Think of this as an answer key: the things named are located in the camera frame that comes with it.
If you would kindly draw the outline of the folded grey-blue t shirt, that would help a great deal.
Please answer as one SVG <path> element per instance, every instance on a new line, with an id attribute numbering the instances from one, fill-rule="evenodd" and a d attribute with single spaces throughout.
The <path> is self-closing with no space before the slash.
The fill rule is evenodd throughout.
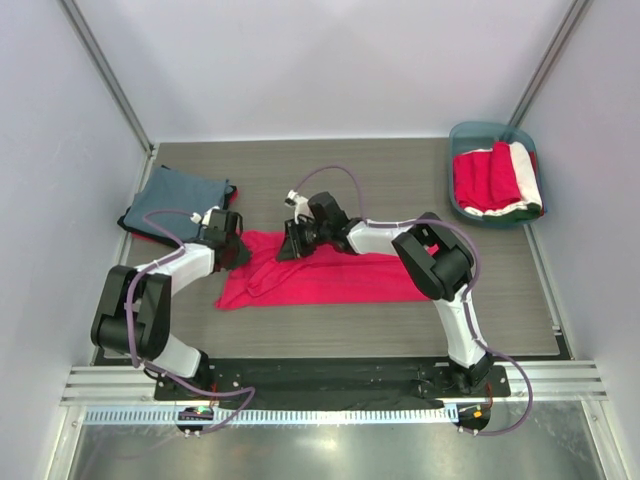
<path id="1" fill-rule="evenodd" d="M 236 187 L 228 179 L 212 180 L 162 165 L 152 171 L 117 224 L 129 233 L 177 247 L 171 238 L 145 222 L 144 216 L 158 210 L 180 210 L 191 215 L 211 207 L 226 209 L 235 193 Z"/>

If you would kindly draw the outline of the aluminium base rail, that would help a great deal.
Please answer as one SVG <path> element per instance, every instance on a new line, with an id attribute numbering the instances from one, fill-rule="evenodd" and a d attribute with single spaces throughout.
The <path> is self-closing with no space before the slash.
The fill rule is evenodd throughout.
<path id="1" fill-rule="evenodd" d="M 521 361 L 537 401 L 606 401 L 608 395 L 592 360 Z M 63 405 L 153 405 L 155 383 L 127 366 L 74 367 Z"/>

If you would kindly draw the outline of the green t shirt in basket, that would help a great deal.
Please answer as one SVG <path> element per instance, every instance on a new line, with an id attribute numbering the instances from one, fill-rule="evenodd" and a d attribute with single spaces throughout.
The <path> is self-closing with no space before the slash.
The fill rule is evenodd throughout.
<path id="1" fill-rule="evenodd" d="M 526 204 L 524 209 L 515 209 L 500 215 L 484 215 L 482 219 L 489 223 L 520 224 L 534 221 L 542 216 L 543 208 L 537 204 Z"/>

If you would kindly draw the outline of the right aluminium frame post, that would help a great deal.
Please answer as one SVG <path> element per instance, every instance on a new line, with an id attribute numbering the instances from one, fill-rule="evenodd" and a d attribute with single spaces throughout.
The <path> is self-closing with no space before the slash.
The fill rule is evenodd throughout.
<path id="1" fill-rule="evenodd" d="M 593 2 L 573 0 L 527 83 L 508 125 L 520 127 Z"/>

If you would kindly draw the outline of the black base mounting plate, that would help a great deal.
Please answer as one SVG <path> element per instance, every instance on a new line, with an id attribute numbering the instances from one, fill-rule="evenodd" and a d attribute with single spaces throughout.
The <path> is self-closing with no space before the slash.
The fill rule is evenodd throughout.
<path id="1" fill-rule="evenodd" d="M 210 362 L 210 381 L 198 387 L 216 393 L 253 387 L 247 408 L 272 411 L 420 410 L 511 394 L 504 367 L 492 366 L 471 387 L 443 357 L 219 358 Z"/>

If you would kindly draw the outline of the blue plastic basket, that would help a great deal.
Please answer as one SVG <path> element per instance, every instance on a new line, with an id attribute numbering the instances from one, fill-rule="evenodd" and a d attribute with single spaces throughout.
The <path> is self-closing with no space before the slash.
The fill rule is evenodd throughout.
<path id="1" fill-rule="evenodd" d="M 450 131 L 449 152 L 449 198 L 465 221 L 509 228 L 544 216 L 538 154 L 527 133 L 466 121 Z"/>

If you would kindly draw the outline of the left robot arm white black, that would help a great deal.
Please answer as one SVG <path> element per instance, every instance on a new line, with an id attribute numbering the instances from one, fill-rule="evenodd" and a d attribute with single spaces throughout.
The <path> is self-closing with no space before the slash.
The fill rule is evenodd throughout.
<path id="1" fill-rule="evenodd" d="M 197 225 L 196 237 L 183 241 L 154 221 L 169 214 L 188 217 Z M 242 241 L 244 219 L 237 212 L 212 207 L 202 214 L 156 210 L 144 215 L 143 221 L 177 248 L 143 265 L 116 265 L 109 270 L 91 342 L 127 356 L 133 367 L 155 372 L 159 381 L 178 385 L 190 398 L 229 398 L 229 393 L 212 390 L 208 355 L 171 333 L 171 305 L 173 296 L 192 283 L 249 262 L 250 251 Z"/>

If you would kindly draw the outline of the red t shirt in basket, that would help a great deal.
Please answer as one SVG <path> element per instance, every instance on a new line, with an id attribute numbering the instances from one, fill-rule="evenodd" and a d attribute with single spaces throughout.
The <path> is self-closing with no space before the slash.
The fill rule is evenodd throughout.
<path id="1" fill-rule="evenodd" d="M 453 159 L 454 198 L 474 215 L 503 216 L 521 201 L 510 147 L 496 142 L 489 150 L 473 150 Z"/>

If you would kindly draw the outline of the left aluminium frame post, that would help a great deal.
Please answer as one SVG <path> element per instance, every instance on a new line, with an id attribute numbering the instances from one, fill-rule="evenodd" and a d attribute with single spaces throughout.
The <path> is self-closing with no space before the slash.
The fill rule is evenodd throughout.
<path id="1" fill-rule="evenodd" d="M 153 152 L 154 144 L 147 135 L 141 121 L 122 88 L 103 49 L 94 35 L 89 23 L 74 0 L 59 0 L 58 5 L 68 19 L 73 31 L 93 63 L 98 75 L 111 95 L 120 113 L 124 117 L 134 137 L 147 156 Z"/>

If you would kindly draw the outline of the pink-red t shirt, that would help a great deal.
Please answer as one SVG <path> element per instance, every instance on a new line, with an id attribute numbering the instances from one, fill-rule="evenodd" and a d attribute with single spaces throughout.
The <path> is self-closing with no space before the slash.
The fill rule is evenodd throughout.
<path id="1" fill-rule="evenodd" d="M 396 256 L 348 255 L 322 245 L 309 257 L 278 262 L 284 235 L 247 231 L 248 264 L 231 271 L 215 307 L 419 302 L 419 292 Z"/>

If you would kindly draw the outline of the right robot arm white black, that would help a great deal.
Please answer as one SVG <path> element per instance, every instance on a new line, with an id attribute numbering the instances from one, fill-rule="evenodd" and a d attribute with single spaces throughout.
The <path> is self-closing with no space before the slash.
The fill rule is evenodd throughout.
<path id="1" fill-rule="evenodd" d="M 418 291 L 435 303 L 453 388 L 469 396 L 485 386 L 493 356 L 472 300 L 476 261 L 449 224 L 429 212 L 397 223 L 350 218 L 328 192 L 306 198 L 291 190 L 284 203 L 293 209 L 293 217 L 284 224 L 277 261 L 309 257 L 324 245 L 352 256 L 397 257 Z"/>

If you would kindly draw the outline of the white t shirt in basket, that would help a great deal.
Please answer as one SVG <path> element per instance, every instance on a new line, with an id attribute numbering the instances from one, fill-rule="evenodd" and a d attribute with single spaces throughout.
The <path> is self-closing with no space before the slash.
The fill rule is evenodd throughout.
<path id="1" fill-rule="evenodd" d="M 536 172 L 534 169 L 535 155 L 527 150 L 520 142 L 507 143 L 510 147 L 512 165 L 515 171 L 517 184 L 521 194 L 521 201 L 509 208 L 507 213 L 515 209 L 524 209 L 526 204 L 537 204 L 543 208 L 543 201 L 539 191 Z M 472 212 L 461 208 L 465 213 L 478 217 L 481 220 L 484 215 L 474 215 Z"/>

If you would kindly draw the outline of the aluminium frame post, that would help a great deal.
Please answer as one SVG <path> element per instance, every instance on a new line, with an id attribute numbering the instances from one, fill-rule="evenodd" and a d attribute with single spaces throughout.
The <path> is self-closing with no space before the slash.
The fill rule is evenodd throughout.
<path id="1" fill-rule="evenodd" d="M 508 125 L 520 127 L 593 2 L 573 0 L 527 83 Z"/>
<path id="2" fill-rule="evenodd" d="M 94 35 L 89 23 L 74 0 L 59 0 L 58 5 L 68 19 L 73 31 L 93 63 L 98 75 L 111 95 L 120 113 L 124 117 L 134 137 L 147 156 L 153 152 L 154 144 L 147 135 L 141 121 L 122 88 L 103 49 Z"/>

